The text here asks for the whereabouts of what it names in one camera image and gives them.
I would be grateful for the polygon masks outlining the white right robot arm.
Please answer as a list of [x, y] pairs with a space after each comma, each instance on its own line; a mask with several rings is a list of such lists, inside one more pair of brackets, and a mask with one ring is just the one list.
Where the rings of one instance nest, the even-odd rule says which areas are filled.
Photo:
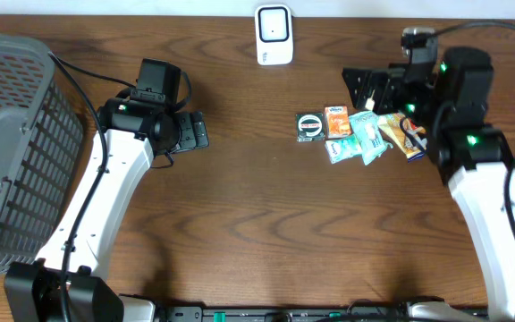
[[437, 62], [345, 68], [355, 108], [402, 113], [426, 131], [426, 154], [465, 218], [485, 281], [488, 317], [515, 321], [515, 156], [485, 122], [494, 68], [488, 53], [451, 47]]

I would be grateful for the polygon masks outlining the yellow snack bag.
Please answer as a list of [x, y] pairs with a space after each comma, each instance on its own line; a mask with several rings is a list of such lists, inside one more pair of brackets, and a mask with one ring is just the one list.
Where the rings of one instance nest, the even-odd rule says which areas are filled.
[[409, 162], [426, 155], [426, 130], [415, 125], [404, 114], [380, 115], [378, 126], [405, 154]]

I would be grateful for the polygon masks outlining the black round-label packet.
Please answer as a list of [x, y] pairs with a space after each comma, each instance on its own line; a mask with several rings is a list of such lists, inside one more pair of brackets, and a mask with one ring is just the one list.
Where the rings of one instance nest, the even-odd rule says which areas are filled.
[[322, 113], [296, 114], [297, 142], [325, 139], [325, 121]]

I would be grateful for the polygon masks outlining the green wet wipes pack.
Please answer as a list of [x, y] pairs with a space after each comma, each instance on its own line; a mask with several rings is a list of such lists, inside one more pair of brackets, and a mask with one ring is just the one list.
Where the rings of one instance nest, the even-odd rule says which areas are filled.
[[384, 140], [378, 127], [378, 116], [371, 111], [357, 112], [349, 116], [350, 126], [362, 150], [364, 165], [369, 165], [393, 144]]

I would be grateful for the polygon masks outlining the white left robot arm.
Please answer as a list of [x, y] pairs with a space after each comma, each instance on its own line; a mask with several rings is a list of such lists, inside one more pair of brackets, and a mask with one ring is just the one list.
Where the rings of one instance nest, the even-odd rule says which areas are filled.
[[165, 311], [106, 283], [116, 235], [158, 156], [209, 145], [204, 115], [168, 103], [110, 98], [98, 110], [87, 168], [63, 219], [32, 264], [14, 262], [4, 291], [16, 321], [162, 321]]

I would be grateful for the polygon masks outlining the green Kleenex tissue pack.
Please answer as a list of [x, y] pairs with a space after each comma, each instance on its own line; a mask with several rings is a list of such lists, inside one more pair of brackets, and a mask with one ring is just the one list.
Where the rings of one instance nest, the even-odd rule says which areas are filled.
[[325, 149], [332, 164], [362, 155], [361, 146], [353, 135], [338, 140], [327, 140]]

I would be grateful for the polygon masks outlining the orange small carton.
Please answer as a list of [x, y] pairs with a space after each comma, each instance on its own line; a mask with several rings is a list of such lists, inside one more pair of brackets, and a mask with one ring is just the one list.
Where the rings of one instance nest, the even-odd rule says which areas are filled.
[[327, 106], [325, 108], [327, 138], [341, 139], [352, 134], [347, 106]]

